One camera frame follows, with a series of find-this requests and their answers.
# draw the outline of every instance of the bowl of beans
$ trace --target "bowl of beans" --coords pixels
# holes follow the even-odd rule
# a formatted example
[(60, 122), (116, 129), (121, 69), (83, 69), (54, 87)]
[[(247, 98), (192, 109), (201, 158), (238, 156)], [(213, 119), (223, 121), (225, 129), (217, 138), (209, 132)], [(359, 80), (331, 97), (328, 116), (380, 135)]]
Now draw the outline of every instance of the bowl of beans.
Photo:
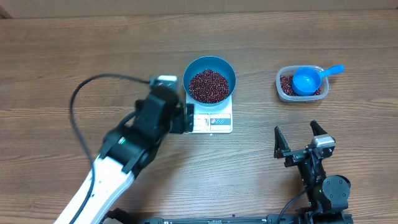
[(216, 106), (231, 96), (236, 86), (236, 74), (224, 59), (204, 56), (187, 67), (183, 85), (187, 95), (199, 104)]
[(292, 82), (294, 73), (303, 67), (312, 68), (318, 72), (322, 72), (323, 69), (316, 65), (293, 65), (287, 66), (279, 70), (276, 75), (276, 88), (280, 100), (284, 102), (308, 102), (313, 100), (320, 100), (324, 98), (329, 92), (329, 80), (328, 77), (322, 78), (322, 84), (319, 89), (313, 95), (310, 96), (299, 96), (293, 91)]

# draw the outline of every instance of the blue scoop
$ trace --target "blue scoop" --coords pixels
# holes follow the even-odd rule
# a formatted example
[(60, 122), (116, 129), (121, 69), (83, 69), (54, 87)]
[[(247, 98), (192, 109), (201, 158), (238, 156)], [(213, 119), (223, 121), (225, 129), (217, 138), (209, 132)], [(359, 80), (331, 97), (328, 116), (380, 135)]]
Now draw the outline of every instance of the blue scoop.
[(343, 71), (344, 65), (335, 65), (322, 72), (308, 67), (300, 68), (293, 76), (293, 91), (300, 96), (310, 96), (321, 87), (323, 77), (339, 74)]

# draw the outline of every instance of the scoop handle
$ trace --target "scoop handle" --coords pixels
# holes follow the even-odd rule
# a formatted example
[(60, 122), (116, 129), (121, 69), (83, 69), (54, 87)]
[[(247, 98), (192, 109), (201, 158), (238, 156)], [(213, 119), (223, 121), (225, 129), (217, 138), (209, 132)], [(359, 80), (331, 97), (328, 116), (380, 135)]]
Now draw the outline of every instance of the scoop handle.
[(329, 69), (326, 69), (323, 72), (320, 72), (319, 75), (322, 77), (326, 77), (329, 75), (334, 75), (334, 74), (339, 74), (341, 72), (344, 72), (344, 65), (335, 65), (333, 67), (330, 67)]

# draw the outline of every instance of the white digital scale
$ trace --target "white digital scale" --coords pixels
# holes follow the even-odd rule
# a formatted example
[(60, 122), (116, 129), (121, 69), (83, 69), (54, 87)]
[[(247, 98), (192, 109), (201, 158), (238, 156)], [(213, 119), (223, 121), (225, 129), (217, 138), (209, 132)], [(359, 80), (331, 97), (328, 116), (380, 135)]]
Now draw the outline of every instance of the white digital scale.
[(193, 134), (228, 134), (232, 132), (232, 95), (216, 106), (203, 106), (187, 95), (193, 103)]

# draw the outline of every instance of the blue bowl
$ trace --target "blue bowl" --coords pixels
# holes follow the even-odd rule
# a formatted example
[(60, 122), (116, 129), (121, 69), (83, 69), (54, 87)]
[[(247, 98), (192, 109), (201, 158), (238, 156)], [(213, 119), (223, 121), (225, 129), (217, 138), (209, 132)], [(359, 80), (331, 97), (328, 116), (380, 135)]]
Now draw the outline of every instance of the blue bowl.
[[(232, 66), (222, 58), (215, 56), (204, 56), (194, 60), (185, 70), (183, 77), (184, 89), (187, 92), (187, 95), (193, 99), (189, 92), (189, 84), (191, 79), (200, 72), (203, 72), (206, 69), (211, 69), (213, 71), (219, 72), (222, 76), (224, 76), (229, 85), (229, 95), (231, 96), (232, 92), (235, 90), (236, 86), (236, 74)], [(216, 106), (222, 104), (225, 100), (218, 103), (202, 103), (195, 100), (198, 104), (203, 106)]]

